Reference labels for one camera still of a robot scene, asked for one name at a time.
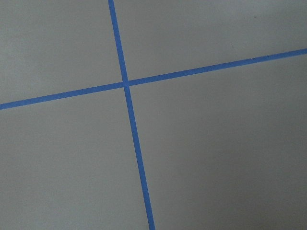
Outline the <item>long blue tape strip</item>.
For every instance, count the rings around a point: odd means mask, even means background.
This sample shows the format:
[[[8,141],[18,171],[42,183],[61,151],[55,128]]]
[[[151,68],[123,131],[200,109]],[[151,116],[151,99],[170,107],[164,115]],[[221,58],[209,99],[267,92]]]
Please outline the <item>long blue tape strip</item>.
[[[133,145],[134,145],[134,150],[135,150],[135,155],[136,155],[136,162],[138,166],[138,172],[139,172],[139,177],[140,177],[140,182],[141,182],[141,187],[142,187],[142,195],[143,195],[143,200],[144,200],[144,205],[145,205],[147,221],[148,221],[149,229],[154,230],[155,229],[154,216],[153,216],[153,211],[152,211],[152,206],[151,206],[151,200],[150,200],[150,195],[149,195],[149,190],[148,190],[145,168],[144,168],[143,159],[142,159],[142,150],[140,146],[140,140],[139,140],[139,135],[138,135],[138,130],[137,130],[135,114],[134,114],[133,101],[132,101],[131,92],[130,92],[129,78],[127,74],[125,57],[124,57],[124,52],[122,48],[122,42],[121,42],[120,31],[119,31],[119,26],[118,26],[118,19],[116,15],[115,3],[113,0],[109,0],[108,5],[109,5],[110,17],[111,17],[111,22],[112,22],[112,27],[113,27],[117,54],[118,54],[118,62],[119,62],[119,67],[120,67],[120,72],[121,72],[123,89],[125,93],[128,116],[130,120],[131,134],[132,134]]]

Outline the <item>crossing blue tape strip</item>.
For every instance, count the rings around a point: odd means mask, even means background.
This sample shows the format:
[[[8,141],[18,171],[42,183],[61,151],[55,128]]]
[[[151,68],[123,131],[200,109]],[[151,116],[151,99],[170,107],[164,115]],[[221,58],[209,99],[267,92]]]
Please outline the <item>crossing blue tape strip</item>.
[[[272,54],[272,55],[265,55],[261,57],[248,58],[248,59],[226,62],[226,63],[216,64],[216,65],[211,65],[211,66],[206,66],[206,67],[201,67],[201,68],[188,69],[188,70],[182,70],[182,71],[161,74],[161,75],[156,75],[156,76],[151,76],[151,77],[146,77],[146,78],[129,80],[128,83],[129,83],[129,86],[134,86],[134,85],[146,84],[150,82],[164,81],[168,79],[191,76],[195,74],[206,73],[206,72],[211,72],[211,71],[218,71],[222,69],[229,69],[229,68],[234,68],[234,67],[239,67],[239,66],[244,66],[244,65],[251,65],[251,64],[267,62],[271,60],[291,58],[291,57],[305,55],[306,53],[307,53],[307,50],[304,48],[300,50],[294,50],[294,51],[283,52],[283,53]],[[124,87],[124,83],[117,82],[117,83],[95,86],[95,87],[79,89],[79,90],[74,90],[74,91],[69,91],[69,92],[61,92],[61,93],[40,96],[40,97],[35,97],[35,98],[30,98],[30,99],[24,99],[24,100],[9,102],[9,103],[2,103],[0,105],[0,109],[5,110],[5,109],[20,107],[20,106],[44,103],[44,102],[55,101],[55,100],[60,100],[64,98],[70,98],[70,97],[92,94],[92,93],[97,93],[97,92],[109,91],[109,90],[119,89],[123,87]]]

